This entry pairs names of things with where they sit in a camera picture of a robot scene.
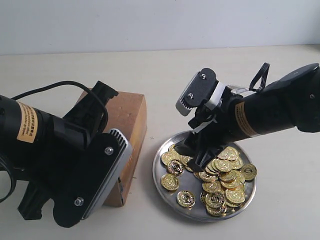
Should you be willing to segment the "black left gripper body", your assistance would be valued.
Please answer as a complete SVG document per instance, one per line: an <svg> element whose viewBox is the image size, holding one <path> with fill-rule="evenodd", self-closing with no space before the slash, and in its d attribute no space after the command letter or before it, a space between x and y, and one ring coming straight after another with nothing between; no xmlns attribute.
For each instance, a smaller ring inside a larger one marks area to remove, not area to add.
<svg viewBox="0 0 320 240"><path fill-rule="evenodd" d="M18 211L25 220L42 217L42 207L58 194L68 175L93 138L106 133L106 105L118 92L98 81L65 116L33 109L27 125L20 125L17 142L21 149L22 166L28 186Z"/></svg>

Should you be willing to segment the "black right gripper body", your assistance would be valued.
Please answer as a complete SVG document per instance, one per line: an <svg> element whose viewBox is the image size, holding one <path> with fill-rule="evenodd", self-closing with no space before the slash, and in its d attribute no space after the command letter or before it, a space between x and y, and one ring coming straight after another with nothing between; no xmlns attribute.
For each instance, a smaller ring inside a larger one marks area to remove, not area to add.
<svg viewBox="0 0 320 240"><path fill-rule="evenodd" d="M208 102L195 107L188 122L192 128L194 150L201 146L226 145L240 140L240 128L235 117L235 104L240 95L230 87L216 87Z"/></svg>

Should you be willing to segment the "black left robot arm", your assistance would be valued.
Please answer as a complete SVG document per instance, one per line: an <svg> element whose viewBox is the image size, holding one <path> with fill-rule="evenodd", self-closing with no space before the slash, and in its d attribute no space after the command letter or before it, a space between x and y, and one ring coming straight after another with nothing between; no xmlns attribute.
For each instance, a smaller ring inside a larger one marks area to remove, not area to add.
<svg viewBox="0 0 320 240"><path fill-rule="evenodd" d="M100 207L113 187L121 142L105 132L107 102L118 92L98 81L63 117L0 98L0 168L27 188L18 206L25 220L39 220L52 200L55 222L69 228Z"/></svg>

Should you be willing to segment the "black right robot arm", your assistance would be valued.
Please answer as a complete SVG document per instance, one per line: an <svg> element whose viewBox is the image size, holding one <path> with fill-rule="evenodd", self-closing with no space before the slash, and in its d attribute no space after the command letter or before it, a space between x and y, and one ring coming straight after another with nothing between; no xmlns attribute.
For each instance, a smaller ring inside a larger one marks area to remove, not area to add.
<svg viewBox="0 0 320 240"><path fill-rule="evenodd" d="M175 150L191 158L188 166L201 172L228 144L297 128L305 133L320 130L320 65L302 66L267 84L270 66L264 63L244 88L219 81L203 68L186 86L176 102L182 116L194 111L188 135Z"/></svg>

